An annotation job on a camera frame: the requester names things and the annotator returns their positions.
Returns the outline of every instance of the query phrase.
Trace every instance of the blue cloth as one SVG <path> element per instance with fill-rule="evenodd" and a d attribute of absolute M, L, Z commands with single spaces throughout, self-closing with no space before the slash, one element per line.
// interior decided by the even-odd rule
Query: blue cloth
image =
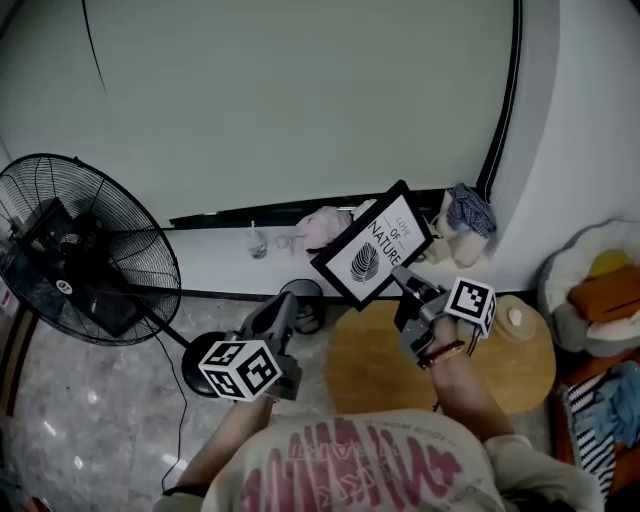
<path fill-rule="evenodd" d="M 595 402 L 575 415 L 578 432 L 593 429 L 596 441 L 613 434 L 616 443 L 632 447 L 640 433 L 640 367 L 619 364 L 595 393 Z"/>
<path fill-rule="evenodd" d="M 451 228 L 456 230 L 464 223 L 479 235 L 489 238 L 496 230 L 496 218 L 491 207 L 462 183 L 449 190 L 449 193 L 453 197 L 447 211 L 447 221 Z"/>

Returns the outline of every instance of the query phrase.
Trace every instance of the red bracelet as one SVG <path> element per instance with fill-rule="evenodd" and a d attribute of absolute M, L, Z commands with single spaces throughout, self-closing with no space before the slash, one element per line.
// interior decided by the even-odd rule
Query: red bracelet
<path fill-rule="evenodd" d="M 453 343 L 436 350 L 433 354 L 428 354 L 424 360 L 424 367 L 431 368 L 434 364 L 449 359 L 451 356 L 464 350 L 464 341 L 457 340 Z"/>

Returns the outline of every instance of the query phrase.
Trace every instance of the person's hand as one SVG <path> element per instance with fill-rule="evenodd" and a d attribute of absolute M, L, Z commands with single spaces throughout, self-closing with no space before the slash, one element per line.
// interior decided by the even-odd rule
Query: person's hand
<path fill-rule="evenodd" d="M 458 326 L 451 315 L 436 318 L 433 321 L 433 345 L 444 347 L 458 339 Z"/>

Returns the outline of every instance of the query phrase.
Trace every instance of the cord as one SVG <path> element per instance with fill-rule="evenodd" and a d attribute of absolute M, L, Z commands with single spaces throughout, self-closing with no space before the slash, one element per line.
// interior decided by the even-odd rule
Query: cord
<path fill-rule="evenodd" d="M 480 337 L 480 331 L 478 330 L 478 326 L 473 327 L 473 334 L 471 335 L 471 341 L 469 342 L 469 346 L 467 347 L 467 355 L 471 357 L 473 351 L 476 349 L 476 343 L 478 343 L 478 338 Z M 432 411 L 436 412 L 440 408 L 440 401 L 438 400 L 436 404 L 433 406 Z"/>
<path fill-rule="evenodd" d="M 169 360 L 169 364 L 171 365 L 171 373 L 173 373 L 173 378 L 176 380 L 176 384 L 178 385 L 178 389 L 180 390 L 180 394 L 182 395 L 182 399 L 184 400 L 184 409 L 182 409 L 182 417 L 180 418 L 180 425 L 178 426 L 178 455 L 176 456 L 176 461 L 173 463 L 173 466 L 169 468 L 169 471 L 167 471 L 164 474 L 164 476 L 162 477 L 162 480 L 160 481 L 160 485 L 162 486 L 162 492 L 165 492 L 166 489 L 164 487 L 164 481 L 167 479 L 169 474 L 173 471 L 173 468 L 176 467 L 178 462 L 180 462 L 180 452 L 182 451 L 182 424 L 184 423 L 184 417 L 187 414 L 187 397 L 184 395 L 184 391 L 182 391 L 182 386 L 180 385 L 180 381 L 178 380 L 178 376 L 176 375 L 176 370 L 173 366 L 173 361 L 169 357 L 169 353 L 167 352 L 167 349 L 165 348 L 164 343 L 162 343 L 162 340 L 158 338 L 157 334 L 155 335 L 155 338 L 158 340 L 158 343 L 160 343 L 160 346 L 162 347 L 164 355 L 167 356 L 167 359 Z"/>

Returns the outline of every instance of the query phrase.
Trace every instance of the fan guard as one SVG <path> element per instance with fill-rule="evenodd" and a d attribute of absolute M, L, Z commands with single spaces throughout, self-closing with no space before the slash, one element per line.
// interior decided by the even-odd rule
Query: fan guard
<path fill-rule="evenodd" d="M 178 263 L 149 212 L 102 172 L 54 154 L 0 174 L 0 274 L 53 327 L 98 345 L 140 343 L 180 305 Z"/>

